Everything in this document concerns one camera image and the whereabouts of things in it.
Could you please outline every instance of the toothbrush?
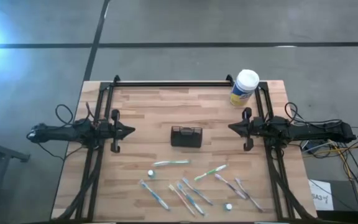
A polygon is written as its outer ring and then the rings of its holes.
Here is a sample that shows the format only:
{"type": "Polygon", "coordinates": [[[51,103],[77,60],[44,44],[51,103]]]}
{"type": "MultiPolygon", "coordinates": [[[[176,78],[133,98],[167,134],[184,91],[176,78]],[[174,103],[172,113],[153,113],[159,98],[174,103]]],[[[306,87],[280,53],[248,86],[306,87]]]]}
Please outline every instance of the toothbrush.
{"type": "Polygon", "coordinates": [[[203,212],[201,207],[196,204],[196,202],[193,200],[190,194],[186,192],[186,190],[182,187],[182,185],[179,182],[177,182],[177,187],[182,192],[182,194],[187,198],[187,200],[189,200],[189,202],[197,209],[197,211],[203,216],[205,216],[205,213],[203,212]]]}
{"type": "Polygon", "coordinates": [[[179,192],[172,186],[172,184],[170,184],[169,189],[171,189],[171,191],[175,192],[180,200],[186,205],[186,208],[191,212],[191,214],[193,214],[194,216],[196,216],[196,213],[193,212],[193,210],[190,208],[190,206],[186,203],[185,199],[183,199],[183,197],[179,194],[179,192]]]}
{"type": "Polygon", "coordinates": [[[180,161],[161,161],[161,162],[154,162],[153,166],[166,166],[169,164],[189,164],[190,160],[189,159],[185,159],[185,160],[180,160],[180,161]]]}
{"type": "Polygon", "coordinates": [[[187,185],[187,187],[189,187],[191,190],[193,190],[194,192],[196,192],[196,194],[198,194],[200,197],[202,197],[204,200],[206,200],[210,205],[214,205],[212,203],[212,201],[210,201],[210,199],[208,199],[207,197],[205,197],[205,195],[203,195],[199,190],[195,189],[194,187],[192,187],[189,183],[189,181],[186,178],[182,178],[182,180],[184,181],[184,183],[187,185]]]}
{"type": "Polygon", "coordinates": [[[243,191],[243,193],[249,197],[251,202],[255,205],[255,207],[258,209],[259,212],[264,212],[265,210],[248,194],[248,192],[242,187],[241,180],[238,178],[235,178],[237,184],[239,185],[240,189],[243,191]]]}
{"type": "Polygon", "coordinates": [[[247,200],[247,197],[244,196],[240,191],[238,191],[237,189],[235,189],[233,187],[233,185],[231,185],[227,180],[223,179],[223,177],[221,177],[219,174],[215,174],[215,177],[223,182],[226,183],[227,186],[230,187],[230,189],[232,189],[236,194],[238,194],[238,196],[242,197],[243,199],[246,199],[247,200]]]}
{"type": "Polygon", "coordinates": [[[213,174],[213,173],[215,173],[215,172],[217,172],[217,171],[219,171],[219,170],[223,170],[223,169],[226,168],[226,167],[227,167],[227,165],[224,164],[224,165],[222,165],[222,166],[220,166],[220,167],[218,167],[218,168],[216,168],[216,169],[213,169],[213,170],[210,170],[210,171],[206,172],[206,173],[203,174],[203,175],[199,175],[198,177],[194,178],[194,180],[195,180],[195,181],[200,180],[201,178],[205,177],[206,175],[208,175],[208,174],[213,174]]]}
{"type": "Polygon", "coordinates": [[[159,202],[159,204],[161,204],[161,206],[163,208],[165,208],[166,210],[170,211],[171,209],[169,208],[169,206],[160,198],[160,196],[158,196],[152,189],[150,189],[150,187],[143,181],[140,180],[139,182],[141,184],[141,186],[143,186],[145,189],[149,190],[149,192],[153,195],[153,197],[159,202]]]}

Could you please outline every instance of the yellow cable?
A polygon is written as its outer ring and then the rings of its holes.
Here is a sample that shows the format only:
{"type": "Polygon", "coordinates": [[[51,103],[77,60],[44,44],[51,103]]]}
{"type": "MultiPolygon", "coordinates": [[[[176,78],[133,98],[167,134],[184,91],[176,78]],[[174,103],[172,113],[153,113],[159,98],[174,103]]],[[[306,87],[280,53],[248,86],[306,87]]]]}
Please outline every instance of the yellow cable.
{"type": "Polygon", "coordinates": [[[343,163],[345,164],[346,170],[347,170],[347,177],[349,178],[349,180],[352,179],[351,176],[351,171],[349,170],[349,165],[347,164],[347,161],[345,160],[345,157],[343,157],[342,153],[340,153],[339,151],[337,151],[337,153],[339,154],[339,157],[341,157],[343,163]]]}
{"type": "MultiPolygon", "coordinates": [[[[349,148],[349,150],[350,149],[358,149],[358,146],[353,146],[353,147],[349,148]]],[[[345,151],[345,150],[348,150],[348,148],[318,151],[318,152],[315,153],[315,155],[316,154],[322,154],[322,153],[325,153],[325,152],[338,152],[338,151],[345,151]]]]}

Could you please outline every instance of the blue toothbrush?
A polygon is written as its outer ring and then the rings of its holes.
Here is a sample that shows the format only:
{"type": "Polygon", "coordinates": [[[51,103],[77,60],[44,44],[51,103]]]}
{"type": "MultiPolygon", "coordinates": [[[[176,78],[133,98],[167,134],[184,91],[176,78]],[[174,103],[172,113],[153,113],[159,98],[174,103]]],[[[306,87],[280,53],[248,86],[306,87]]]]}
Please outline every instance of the blue toothbrush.
{"type": "Polygon", "coordinates": [[[179,182],[177,182],[177,187],[180,190],[180,192],[187,198],[187,200],[189,200],[189,202],[197,209],[197,211],[200,214],[205,216],[205,213],[203,212],[201,207],[197,205],[197,203],[193,200],[193,198],[190,196],[190,194],[188,194],[186,192],[186,190],[183,188],[183,186],[179,182]]]}
{"type": "Polygon", "coordinates": [[[195,189],[194,187],[192,187],[189,183],[189,181],[186,178],[182,178],[182,180],[184,181],[184,183],[187,185],[187,187],[189,187],[191,190],[193,190],[194,192],[196,192],[196,194],[198,194],[200,197],[202,197],[204,200],[206,200],[210,205],[214,205],[212,203],[212,201],[210,201],[210,199],[208,199],[207,197],[205,197],[205,195],[203,195],[199,190],[195,189]]]}
{"type": "Polygon", "coordinates": [[[150,189],[150,187],[143,181],[140,180],[139,182],[141,184],[141,186],[143,186],[145,189],[149,190],[150,193],[153,195],[153,197],[159,202],[159,204],[161,204],[161,206],[163,208],[165,208],[166,210],[170,211],[171,209],[169,208],[169,206],[160,198],[160,196],[158,196],[152,189],[150,189]]]}

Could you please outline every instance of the black basket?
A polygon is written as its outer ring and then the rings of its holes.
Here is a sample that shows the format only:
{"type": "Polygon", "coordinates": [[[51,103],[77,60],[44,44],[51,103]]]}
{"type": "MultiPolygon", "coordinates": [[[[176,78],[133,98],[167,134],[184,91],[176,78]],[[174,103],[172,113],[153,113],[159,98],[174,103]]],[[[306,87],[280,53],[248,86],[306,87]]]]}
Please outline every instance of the black basket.
{"type": "Polygon", "coordinates": [[[186,128],[172,126],[171,145],[181,147],[201,147],[203,141],[202,128],[186,128]]]}

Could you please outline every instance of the black robotic arm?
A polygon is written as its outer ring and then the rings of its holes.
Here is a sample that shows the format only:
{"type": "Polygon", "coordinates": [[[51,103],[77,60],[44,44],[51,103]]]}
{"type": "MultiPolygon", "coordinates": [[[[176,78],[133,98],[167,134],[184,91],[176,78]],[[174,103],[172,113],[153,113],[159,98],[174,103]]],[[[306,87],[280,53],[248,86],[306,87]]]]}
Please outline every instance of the black robotic arm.
{"type": "Polygon", "coordinates": [[[242,112],[242,121],[229,124],[229,128],[241,137],[246,137],[244,150],[249,151],[253,148],[254,142],[250,136],[261,136],[269,138],[273,146],[285,148],[291,141],[330,139],[336,142],[349,143],[356,139],[350,125],[342,121],[327,122],[321,124],[304,124],[301,126],[292,124],[288,119],[274,116],[268,121],[261,117],[252,116],[251,108],[246,108],[242,112]]]}
{"type": "Polygon", "coordinates": [[[113,138],[111,150],[119,152],[116,141],[124,139],[128,134],[135,131],[135,128],[128,127],[119,122],[119,111],[113,110],[111,118],[114,124],[103,119],[92,122],[88,118],[79,119],[69,126],[47,126],[40,123],[31,129],[27,139],[34,143],[43,143],[50,140],[75,141],[82,145],[95,148],[105,139],[113,138]]]}

